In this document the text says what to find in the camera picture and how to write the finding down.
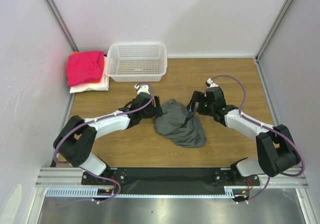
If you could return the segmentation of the aluminium front rail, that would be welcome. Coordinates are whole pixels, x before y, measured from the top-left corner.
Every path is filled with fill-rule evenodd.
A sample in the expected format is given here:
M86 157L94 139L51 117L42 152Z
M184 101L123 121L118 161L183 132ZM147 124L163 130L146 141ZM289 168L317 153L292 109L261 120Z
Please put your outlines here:
M81 184L83 170L79 168L41 168L35 182L36 187L83 187ZM287 177L278 175L270 179L268 188L297 188L307 189L308 184L304 176Z

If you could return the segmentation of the left aluminium frame post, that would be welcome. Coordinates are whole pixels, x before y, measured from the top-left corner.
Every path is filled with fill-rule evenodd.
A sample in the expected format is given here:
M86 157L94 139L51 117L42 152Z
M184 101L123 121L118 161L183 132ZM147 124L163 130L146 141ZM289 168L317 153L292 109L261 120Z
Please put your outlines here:
M70 30L68 29L56 3L54 0L44 0L46 5L48 6L53 18L55 19L58 27L60 28L62 34L64 35L67 43L71 47L72 51L79 51Z

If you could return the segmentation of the white folded t shirt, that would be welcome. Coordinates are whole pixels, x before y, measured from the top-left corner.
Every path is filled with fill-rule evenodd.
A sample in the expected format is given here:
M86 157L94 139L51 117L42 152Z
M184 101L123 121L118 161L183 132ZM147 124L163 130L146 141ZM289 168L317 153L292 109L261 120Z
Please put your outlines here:
M109 77L106 75L106 66L103 69L102 78L98 83L83 83L70 87L69 93L81 93L85 91L108 91Z

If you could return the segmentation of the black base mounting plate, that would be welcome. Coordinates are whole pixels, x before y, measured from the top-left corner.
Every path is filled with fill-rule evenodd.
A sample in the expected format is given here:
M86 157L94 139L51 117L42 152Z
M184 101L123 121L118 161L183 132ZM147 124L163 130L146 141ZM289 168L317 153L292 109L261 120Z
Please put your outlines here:
M118 167L109 171L128 195L223 195L224 187L260 186L257 174L242 177L230 168Z

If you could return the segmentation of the white perforated plastic basket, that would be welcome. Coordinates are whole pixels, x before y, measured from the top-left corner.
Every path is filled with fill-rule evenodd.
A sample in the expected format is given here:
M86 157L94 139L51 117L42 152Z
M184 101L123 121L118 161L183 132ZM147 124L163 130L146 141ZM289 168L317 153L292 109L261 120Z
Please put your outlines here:
M105 73L115 82L158 82L166 74L168 52L161 42L123 42L109 47Z

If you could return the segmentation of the right aluminium frame post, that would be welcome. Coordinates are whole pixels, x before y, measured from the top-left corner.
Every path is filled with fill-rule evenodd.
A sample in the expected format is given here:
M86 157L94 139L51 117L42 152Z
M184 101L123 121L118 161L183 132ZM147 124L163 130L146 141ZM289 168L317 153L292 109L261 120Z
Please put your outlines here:
M263 53L267 49L271 39L275 35L275 32L277 31L278 27L280 26L282 20L284 19L285 15L286 15L287 11L289 10L289 8L290 8L290 6L291 6L293 1L294 0L285 0L284 1L284 3L282 5L279 13L277 14L277 16L276 16L276 18L275 18L275 20L274 20L269 32L268 32L266 38L264 39L261 47L259 48L259 50L258 50L258 52L257 52L257 54L255 56L255 60L256 61L259 61L261 59Z

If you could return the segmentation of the aluminium frame post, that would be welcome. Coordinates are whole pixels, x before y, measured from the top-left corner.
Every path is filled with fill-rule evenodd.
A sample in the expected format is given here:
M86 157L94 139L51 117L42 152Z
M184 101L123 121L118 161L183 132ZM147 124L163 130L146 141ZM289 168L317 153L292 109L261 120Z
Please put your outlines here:
M279 13L277 14L277 16L276 16L276 18L275 18L275 20L274 20L269 32L268 32L266 38L264 39L261 47L259 48L259 50L258 50L258 52L257 52L257 54L255 56L255 60L256 61L259 61L261 59L263 53L267 49L271 39L275 35L275 32L277 31L278 27L280 26L282 20L284 19L285 15L286 15L287 11L289 10L289 8L290 8L290 6L291 6L293 1L294 0L285 0L284 1L284 3L282 5Z
M67 43L71 47L72 51L79 51L70 30L68 29L56 3L54 0L44 0L46 5L48 6L53 18L55 19L58 27L60 28L62 34L64 35Z

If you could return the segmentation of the grey t shirt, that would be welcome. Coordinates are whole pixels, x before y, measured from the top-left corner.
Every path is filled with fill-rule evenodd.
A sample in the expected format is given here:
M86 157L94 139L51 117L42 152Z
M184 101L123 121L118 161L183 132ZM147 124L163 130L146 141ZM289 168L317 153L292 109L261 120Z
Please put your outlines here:
M182 103L170 99L161 106L162 115L157 117L154 129L157 134L184 148L205 146L207 138L201 121Z

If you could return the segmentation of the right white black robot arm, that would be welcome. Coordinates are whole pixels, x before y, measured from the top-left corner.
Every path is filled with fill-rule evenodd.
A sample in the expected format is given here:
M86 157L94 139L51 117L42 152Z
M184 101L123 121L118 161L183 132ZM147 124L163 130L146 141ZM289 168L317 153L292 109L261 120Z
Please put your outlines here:
M236 185L242 185L253 174L284 175L286 170L301 162L285 125L267 125L241 114L238 107L226 104L220 87L209 87L205 92L194 91L187 109L213 117L216 122L255 142L257 157L235 162L235 169L230 172L230 179Z

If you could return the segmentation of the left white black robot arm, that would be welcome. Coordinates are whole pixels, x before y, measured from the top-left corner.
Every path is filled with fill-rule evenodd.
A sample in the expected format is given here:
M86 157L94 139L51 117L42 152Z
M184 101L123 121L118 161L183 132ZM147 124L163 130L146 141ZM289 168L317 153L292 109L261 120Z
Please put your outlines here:
M112 171L105 161L92 153L95 140L138 125L142 119L160 117L162 113L160 98L141 92L124 107L106 116L89 119L72 116L55 139L53 148L72 167L85 170L97 183L105 184Z

